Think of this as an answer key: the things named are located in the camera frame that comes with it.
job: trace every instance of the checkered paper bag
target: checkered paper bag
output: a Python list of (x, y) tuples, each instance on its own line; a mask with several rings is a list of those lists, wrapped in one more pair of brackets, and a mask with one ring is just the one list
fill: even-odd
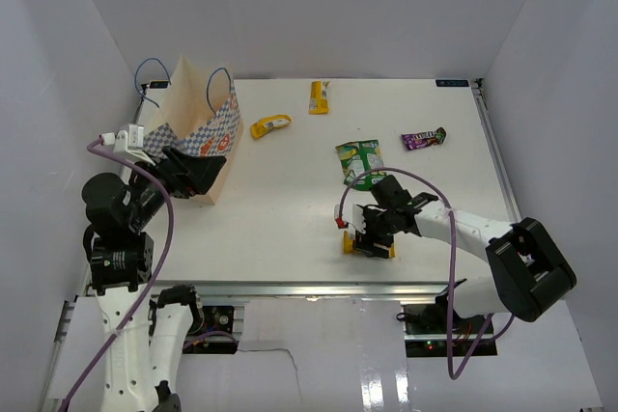
[(234, 79), (225, 68), (198, 69), (182, 56), (160, 108), (146, 125), (144, 149), (155, 158), (172, 146), (191, 156), (225, 156), (225, 166), (206, 195), (214, 204), (227, 177), (243, 130)]

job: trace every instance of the yellow snack package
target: yellow snack package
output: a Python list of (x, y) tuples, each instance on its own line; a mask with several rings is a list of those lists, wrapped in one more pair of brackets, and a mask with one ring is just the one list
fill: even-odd
[(251, 125), (251, 136), (254, 139), (264, 137), (269, 132), (275, 129), (283, 129), (292, 122), (292, 118), (288, 115), (275, 115), (267, 118), (261, 118)]
[(325, 115), (328, 113), (328, 97), (326, 96), (328, 84), (330, 84), (330, 81), (313, 81), (311, 83), (310, 115)]

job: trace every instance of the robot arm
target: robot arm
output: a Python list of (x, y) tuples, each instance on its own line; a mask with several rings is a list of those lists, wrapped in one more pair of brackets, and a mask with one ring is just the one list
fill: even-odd
[[(389, 258), (398, 232), (450, 243), (449, 209), (436, 196), (412, 198), (393, 176), (378, 182), (371, 193), (377, 206), (355, 205), (352, 211), (353, 249)], [(458, 248), (492, 270), (492, 278), (464, 281), (455, 288), (458, 316), (509, 312), (532, 322), (576, 285), (575, 273), (539, 221), (525, 218), (510, 224), (453, 212)]]
[[(118, 134), (104, 134), (102, 139), (104, 145), (114, 146), (116, 154), (138, 161), (173, 197), (207, 193), (225, 163), (222, 156), (197, 158), (170, 147), (163, 149), (165, 158), (151, 160), (142, 151), (143, 137), (134, 124)], [(159, 295), (152, 337), (146, 304), (116, 332), (150, 287), (154, 244), (142, 230), (163, 205), (163, 195), (145, 177), (132, 176), (125, 184), (115, 174), (102, 173), (86, 182), (82, 198), (91, 223), (84, 233), (84, 247), (92, 287), (106, 337), (117, 336), (104, 354), (101, 411), (178, 412), (176, 372), (183, 342), (187, 333), (197, 331), (204, 322), (195, 289), (176, 286)]]

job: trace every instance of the bag handle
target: bag handle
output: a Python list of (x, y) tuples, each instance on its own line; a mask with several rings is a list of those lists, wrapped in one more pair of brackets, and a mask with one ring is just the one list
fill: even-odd
[(232, 78), (230, 77), (230, 73), (228, 72), (227, 68), (219, 67), (216, 70), (214, 70), (211, 74), (211, 77), (209, 77), (209, 82), (206, 84), (206, 103), (209, 105), (209, 108), (211, 109), (214, 115), (216, 115), (216, 111), (214, 111), (214, 108), (212, 108), (212, 105), (211, 105), (211, 96), (209, 95), (209, 88), (211, 87), (212, 79), (220, 71), (225, 71), (225, 74), (228, 76), (228, 81), (230, 81), (230, 92), (232, 91)]

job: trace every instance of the small yellow box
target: small yellow box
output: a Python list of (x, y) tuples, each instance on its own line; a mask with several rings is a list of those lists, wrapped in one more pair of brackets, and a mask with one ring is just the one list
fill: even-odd
[(328, 97), (326, 87), (330, 81), (313, 81), (311, 83), (311, 99), (309, 100), (310, 115), (325, 115), (328, 113)]

